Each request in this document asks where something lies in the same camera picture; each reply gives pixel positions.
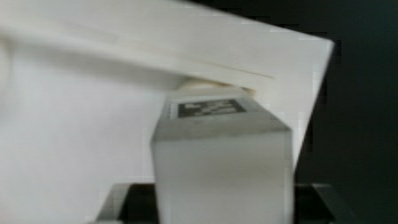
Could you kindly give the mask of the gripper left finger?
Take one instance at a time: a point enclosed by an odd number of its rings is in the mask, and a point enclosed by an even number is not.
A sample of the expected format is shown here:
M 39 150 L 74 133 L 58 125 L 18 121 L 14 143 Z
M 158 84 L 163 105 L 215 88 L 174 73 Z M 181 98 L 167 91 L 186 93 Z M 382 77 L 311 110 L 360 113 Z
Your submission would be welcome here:
M 160 224 L 153 183 L 112 186 L 94 224 Z

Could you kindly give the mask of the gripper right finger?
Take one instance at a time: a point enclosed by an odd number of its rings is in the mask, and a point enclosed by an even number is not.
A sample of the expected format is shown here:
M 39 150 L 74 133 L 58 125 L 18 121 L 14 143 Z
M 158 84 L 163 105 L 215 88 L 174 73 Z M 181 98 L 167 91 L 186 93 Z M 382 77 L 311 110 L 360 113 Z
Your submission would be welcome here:
M 359 218 L 330 184 L 295 184 L 293 224 L 359 224 Z

